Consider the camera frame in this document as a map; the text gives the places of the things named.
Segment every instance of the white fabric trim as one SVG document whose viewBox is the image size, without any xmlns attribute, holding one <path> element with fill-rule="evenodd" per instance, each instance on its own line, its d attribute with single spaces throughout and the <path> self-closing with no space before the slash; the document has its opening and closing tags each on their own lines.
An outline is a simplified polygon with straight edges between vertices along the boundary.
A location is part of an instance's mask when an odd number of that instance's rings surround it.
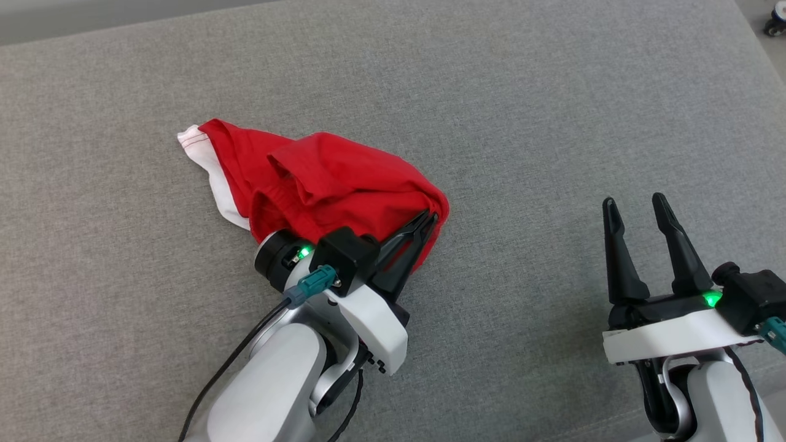
<svg viewBox="0 0 786 442">
<path fill-rule="evenodd" d="M 219 158 L 215 155 L 213 143 L 210 142 L 208 135 L 200 131 L 197 125 L 193 125 L 186 129 L 185 132 L 178 134 L 178 141 L 183 146 L 185 154 L 194 163 L 199 164 L 204 170 L 208 171 L 208 181 L 213 191 L 215 205 L 218 206 L 221 215 L 232 224 L 243 227 L 245 230 L 250 230 L 251 226 L 248 224 L 248 218 L 242 217 L 237 212 L 237 206 L 230 191 L 230 184 L 226 181 L 224 170 L 221 169 Z"/>
</svg>

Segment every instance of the crumpled red fabric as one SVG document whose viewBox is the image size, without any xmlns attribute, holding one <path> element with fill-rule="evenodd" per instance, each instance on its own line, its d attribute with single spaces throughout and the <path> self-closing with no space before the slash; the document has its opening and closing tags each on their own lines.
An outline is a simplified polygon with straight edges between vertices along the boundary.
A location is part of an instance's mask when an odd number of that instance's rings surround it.
<svg viewBox="0 0 786 442">
<path fill-rule="evenodd" d="M 326 132 L 291 140 L 221 120 L 200 130 L 210 138 L 257 242 L 290 229 L 316 244 L 342 226 L 383 241 L 428 208 L 439 218 L 418 268 L 448 218 L 445 195 L 390 153 Z"/>
</svg>

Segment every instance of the green light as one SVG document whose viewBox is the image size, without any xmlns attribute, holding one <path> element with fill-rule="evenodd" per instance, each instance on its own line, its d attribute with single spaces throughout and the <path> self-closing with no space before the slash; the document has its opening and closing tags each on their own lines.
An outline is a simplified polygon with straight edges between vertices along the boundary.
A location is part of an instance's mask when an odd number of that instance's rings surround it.
<svg viewBox="0 0 786 442">
<path fill-rule="evenodd" d="M 717 292 L 715 290 L 710 290 L 709 292 L 704 292 L 702 295 L 704 300 L 707 302 L 707 305 L 711 308 L 715 308 L 715 305 L 723 296 L 723 293 Z"/>
</svg>

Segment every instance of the cable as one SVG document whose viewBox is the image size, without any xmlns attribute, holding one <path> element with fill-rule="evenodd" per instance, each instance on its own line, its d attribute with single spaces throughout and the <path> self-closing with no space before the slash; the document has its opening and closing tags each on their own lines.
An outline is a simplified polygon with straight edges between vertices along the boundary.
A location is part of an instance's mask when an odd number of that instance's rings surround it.
<svg viewBox="0 0 786 442">
<path fill-rule="evenodd" d="M 264 326 L 266 326 L 271 319 L 273 319 L 276 315 L 278 315 L 278 313 L 280 313 L 282 310 L 287 308 L 287 306 L 291 302 L 292 299 L 284 298 L 284 300 L 278 306 L 276 306 L 276 308 L 274 308 L 273 310 L 270 311 L 270 313 L 265 315 L 265 317 L 262 318 L 262 321 L 259 321 L 259 324 L 254 326 L 254 328 L 248 333 L 248 335 L 246 335 L 245 339 L 241 342 L 241 344 L 238 345 L 237 348 L 235 348 L 235 351 L 232 352 L 230 357 L 226 360 L 226 362 L 224 362 L 224 365 L 222 365 L 221 368 L 219 368 L 219 371 L 215 372 L 213 378 L 210 379 L 210 381 L 204 386 L 202 391 L 199 393 L 199 396 L 196 397 L 196 400 L 194 401 L 194 405 L 191 406 L 191 410 L 189 410 L 188 415 L 185 417 L 185 423 L 183 424 L 183 430 L 180 432 L 180 437 L 178 438 L 178 442 L 183 442 L 185 440 L 185 434 L 188 433 L 189 431 L 191 420 L 193 419 L 195 413 L 197 412 L 197 408 L 199 408 L 199 404 L 202 402 L 202 399 L 204 399 L 205 395 L 208 394 L 208 391 L 210 391 L 210 388 L 213 386 L 213 384 L 215 384 L 215 382 L 221 377 L 221 375 L 224 374 L 226 369 L 230 368 L 232 362 L 234 362 L 234 360 L 237 359 L 237 357 L 246 348 L 248 343 L 251 342 L 254 339 L 254 337 L 259 333 L 259 331 L 262 330 L 262 328 L 264 328 Z"/>
<path fill-rule="evenodd" d="M 756 442 L 764 442 L 764 418 L 762 417 L 762 405 L 758 401 L 758 395 L 756 394 L 756 389 L 753 387 L 751 376 L 747 373 L 747 370 L 745 370 L 745 366 L 742 365 L 740 357 L 732 351 L 731 347 L 724 347 L 723 350 L 726 352 L 726 355 L 731 358 L 732 362 L 734 363 L 734 367 L 737 368 L 737 371 L 740 372 L 740 375 L 742 376 L 742 383 L 745 384 L 745 388 L 751 394 L 751 407 L 753 407 L 753 415 L 755 416 L 756 425 Z"/>
<path fill-rule="evenodd" d="M 344 418 L 344 421 L 341 422 L 339 428 L 336 432 L 328 439 L 328 442 L 336 442 L 341 436 L 341 433 L 347 426 L 349 425 L 349 421 L 352 420 L 352 416 L 358 410 L 358 402 L 360 402 L 360 391 L 363 390 L 363 369 L 358 370 L 358 391 L 354 394 L 354 400 L 352 400 L 352 407 L 349 408 L 349 413 L 347 413 L 347 417 Z"/>
</svg>

